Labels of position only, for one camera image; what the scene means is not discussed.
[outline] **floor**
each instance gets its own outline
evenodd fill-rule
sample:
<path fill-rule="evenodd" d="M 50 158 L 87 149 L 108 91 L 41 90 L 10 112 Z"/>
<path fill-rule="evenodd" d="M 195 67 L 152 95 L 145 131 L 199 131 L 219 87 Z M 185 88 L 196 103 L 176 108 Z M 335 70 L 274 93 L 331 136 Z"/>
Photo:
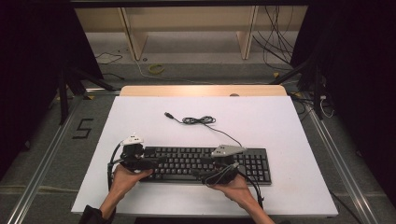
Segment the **floor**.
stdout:
<path fill-rule="evenodd" d="M 287 39 L 293 44 L 297 33 L 288 32 Z M 235 33 L 152 33 L 149 34 L 142 60 L 134 62 L 127 48 L 123 34 L 87 34 L 97 56 L 105 81 L 118 87 L 124 85 L 159 84 L 257 84 L 268 83 L 277 74 L 284 74 L 290 68 L 277 57 L 263 53 L 262 48 L 252 42 L 248 60 L 242 60 Z M 160 63 L 164 71 L 160 75 L 149 72 L 151 64 Z M 297 91 L 298 77 L 284 83 L 287 91 Z M 87 88 L 96 86 L 85 82 Z M 59 125 L 60 103 L 54 99 L 46 117 L 31 139 L 30 149 L 21 152 L 13 162 L 6 176 L 0 182 L 0 223 L 7 223 L 25 189 L 36 181 L 37 194 L 30 197 L 24 206 L 22 223 L 78 223 L 79 215 L 70 212 L 79 186 L 91 161 L 95 146 L 106 123 L 107 114 L 117 93 L 90 91 L 91 97 L 78 98 L 70 94 L 70 104 L 76 107 L 70 123 Z M 356 154 L 342 121 L 336 112 L 331 118 L 316 121 L 311 108 L 294 102 L 296 113 L 302 121 L 310 146 L 317 159 L 320 171 L 331 192 L 355 214 L 362 223 L 395 223 L 396 210 L 371 175 L 363 158 Z M 326 114 L 332 109 L 325 108 Z M 78 129 L 84 119 L 84 128 L 91 129 L 89 137 Z M 329 134 L 320 134 L 325 127 Z M 64 131 L 59 142 L 53 138 Z M 331 138 L 333 145 L 325 144 L 323 138 Z M 361 210 L 356 196 L 351 192 L 345 176 L 339 171 L 337 158 L 332 151 L 339 152 L 341 160 L 347 161 L 346 168 L 370 211 Z M 37 168 L 42 167 L 43 158 L 51 151 L 48 168 L 37 181 Z M 334 197 L 339 216 L 315 217 L 273 217 L 275 222 L 289 220 L 291 223 L 358 223 L 347 209 Z M 363 215 L 374 216 L 372 221 Z M 133 223 L 132 217 L 116 217 L 114 223 Z"/>

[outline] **person's right hand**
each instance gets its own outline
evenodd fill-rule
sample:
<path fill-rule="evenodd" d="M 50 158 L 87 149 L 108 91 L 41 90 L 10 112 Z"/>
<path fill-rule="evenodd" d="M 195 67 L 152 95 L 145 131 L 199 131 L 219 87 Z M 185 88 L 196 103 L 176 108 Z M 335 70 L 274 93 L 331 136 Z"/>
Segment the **person's right hand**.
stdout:
<path fill-rule="evenodd" d="M 225 196 L 245 209 L 257 224 L 274 224 L 274 221 L 259 206 L 259 203 L 253 198 L 248 189 L 244 177 L 237 175 L 233 181 L 226 185 L 212 185 L 212 189 L 221 190 Z"/>
<path fill-rule="evenodd" d="M 238 203 L 244 209 L 249 204 L 257 203 L 248 189 L 245 178 L 241 175 L 237 175 L 233 181 L 226 185 L 217 184 L 210 186 L 210 188 L 222 191 L 227 198 Z"/>

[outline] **metal rail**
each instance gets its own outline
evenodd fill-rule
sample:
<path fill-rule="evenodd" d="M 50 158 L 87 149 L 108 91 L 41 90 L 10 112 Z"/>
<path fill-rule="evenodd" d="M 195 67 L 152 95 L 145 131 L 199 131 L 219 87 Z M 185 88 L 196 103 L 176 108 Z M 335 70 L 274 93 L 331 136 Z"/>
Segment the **metal rail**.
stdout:
<path fill-rule="evenodd" d="M 365 224 L 379 223 L 373 209 L 370 207 L 369 202 L 361 191 L 361 188 L 359 187 L 353 174 L 349 170 L 347 163 L 345 162 L 343 156 L 338 150 L 337 145 L 332 140 L 332 136 L 330 135 L 323 120 L 319 120 L 318 116 L 315 113 L 309 113 L 327 151 L 329 152 L 330 157 L 332 158 L 332 162 L 337 169 L 338 174 L 341 176 L 341 179 L 344 182 L 344 185 L 347 192 L 349 193 L 349 196 L 352 199 L 352 202 L 355 204 L 356 209 L 361 216 L 361 221 Z"/>
<path fill-rule="evenodd" d="M 22 223 L 23 219 L 25 218 L 30 205 L 35 198 L 38 188 L 40 187 L 44 177 L 50 165 L 52 163 L 53 158 L 56 155 L 56 152 L 59 149 L 60 144 L 64 140 L 64 135 L 68 130 L 71 121 L 73 120 L 74 115 L 76 114 L 76 110 L 82 101 L 82 96 L 76 96 L 70 106 L 70 116 L 66 119 L 63 125 L 58 128 L 55 136 L 53 137 L 47 152 L 45 153 L 43 159 L 41 160 L 38 168 L 35 170 L 35 174 L 33 175 L 32 179 L 30 180 L 28 186 L 26 187 L 24 193 L 19 198 L 17 204 L 15 205 L 12 214 L 10 215 L 7 223 L 14 224 L 14 223 Z"/>

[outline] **sleeve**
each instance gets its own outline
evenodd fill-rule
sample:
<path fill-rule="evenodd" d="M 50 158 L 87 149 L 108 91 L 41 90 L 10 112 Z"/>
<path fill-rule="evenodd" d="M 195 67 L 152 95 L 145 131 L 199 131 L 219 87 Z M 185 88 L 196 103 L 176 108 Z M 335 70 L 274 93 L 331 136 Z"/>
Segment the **sleeve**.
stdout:
<path fill-rule="evenodd" d="M 111 224 L 113 222 L 116 209 L 108 220 L 102 218 L 102 211 L 96 208 L 92 208 L 89 205 L 85 206 L 84 213 L 78 224 Z"/>

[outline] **controller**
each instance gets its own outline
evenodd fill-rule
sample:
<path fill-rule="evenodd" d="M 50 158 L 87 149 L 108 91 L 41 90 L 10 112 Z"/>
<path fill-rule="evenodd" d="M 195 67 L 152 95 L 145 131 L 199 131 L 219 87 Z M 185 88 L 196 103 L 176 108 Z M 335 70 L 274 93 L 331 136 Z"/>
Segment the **controller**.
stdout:
<path fill-rule="evenodd" d="M 211 154 L 210 158 L 201 158 L 203 164 L 213 164 L 214 171 L 191 170 L 191 174 L 201 179 L 204 185 L 228 184 L 238 174 L 238 162 L 233 155 L 246 151 L 244 147 L 220 145 Z"/>

